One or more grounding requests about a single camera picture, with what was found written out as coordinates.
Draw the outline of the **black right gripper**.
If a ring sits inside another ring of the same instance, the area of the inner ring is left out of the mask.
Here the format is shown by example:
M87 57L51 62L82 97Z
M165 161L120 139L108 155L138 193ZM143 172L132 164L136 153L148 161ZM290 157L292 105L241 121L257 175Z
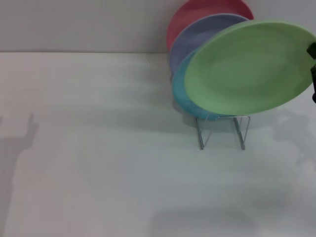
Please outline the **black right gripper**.
M308 48L307 53L313 58L316 59L316 42L313 42ZM312 100L316 103L316 65L311 68L312 80L314 93L312 95Z

